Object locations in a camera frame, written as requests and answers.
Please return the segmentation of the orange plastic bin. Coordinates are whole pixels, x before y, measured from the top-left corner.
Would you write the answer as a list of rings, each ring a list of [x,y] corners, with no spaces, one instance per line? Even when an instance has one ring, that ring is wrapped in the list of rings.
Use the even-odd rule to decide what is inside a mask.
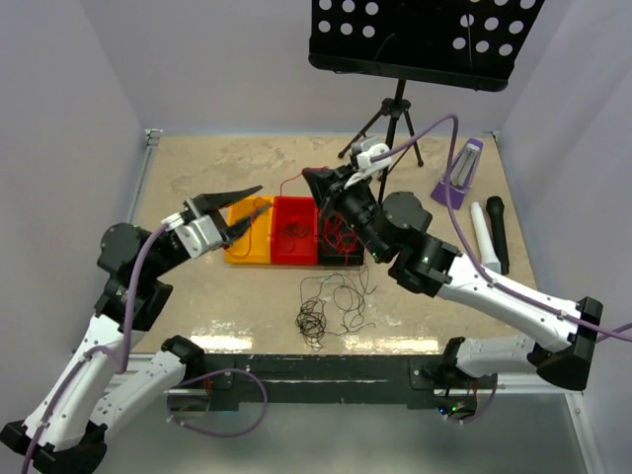
[[[247,232],[228,250],[224,257],[233,265],[269,265],[271,257],[271,239],[274,214],[274,196],[251,196],[233,204],[228,208],[228,223],[234,224],[259,207],[270,206],[257,217]]]

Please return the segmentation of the small brown cable clump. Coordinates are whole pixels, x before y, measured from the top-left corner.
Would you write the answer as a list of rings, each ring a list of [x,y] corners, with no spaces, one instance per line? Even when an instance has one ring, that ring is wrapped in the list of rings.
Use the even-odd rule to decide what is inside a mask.
[[[278,254],[287,262],[312,262],[316,255],[316,233],[312,225],[290,221],[279,234]]]

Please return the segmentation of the red plastic bin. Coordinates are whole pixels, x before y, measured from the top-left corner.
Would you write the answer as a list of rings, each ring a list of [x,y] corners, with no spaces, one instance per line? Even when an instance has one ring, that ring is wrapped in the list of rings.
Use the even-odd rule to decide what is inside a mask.
[[[312,197],[276,197],[271,261],[279,266],[318,264],[318,208]]]

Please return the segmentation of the black plastic bin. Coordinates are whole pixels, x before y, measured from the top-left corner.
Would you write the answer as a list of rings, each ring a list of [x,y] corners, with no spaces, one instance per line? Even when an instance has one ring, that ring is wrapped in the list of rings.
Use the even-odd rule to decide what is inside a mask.
[[[316,207],[317,262],[323,267],[360,267],[364,247],[339,214],[327,218]]]

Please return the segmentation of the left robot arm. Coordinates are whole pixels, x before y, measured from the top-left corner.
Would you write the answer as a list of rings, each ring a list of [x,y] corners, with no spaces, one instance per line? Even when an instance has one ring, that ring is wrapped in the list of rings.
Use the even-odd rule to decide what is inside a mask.
[[[172,285],[159,278],[232,246],[270,204],[252,208],[232,224],[221,210],[258,191],[252,187],[189,198],[154,231],[128,222],[108,228],[98,266],[109,278],[80,344],[38,407],[1,431],[2,443],[22,455],[24,472],[94,472],[113,438],[164,391],[202,381],[203,349],[174,336],[144,368],[115,390],[108,388],[115,375],[126,372],[131,350],[172,294]]]

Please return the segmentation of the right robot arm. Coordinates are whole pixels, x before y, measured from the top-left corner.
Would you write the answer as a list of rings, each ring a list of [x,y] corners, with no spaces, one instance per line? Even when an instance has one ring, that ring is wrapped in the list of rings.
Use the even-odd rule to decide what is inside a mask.
[[[452,338],[433,378],[453,388],[502,373],[534,373],[571,391],[588,386],[603,306],[541,293],[481,267],[428,231],[432,215],[410,192],[376,201],[369,178],[350,165],[301,172],[324,217],[339,216],[401,287],[473,308],[518,331],[489,340]]]

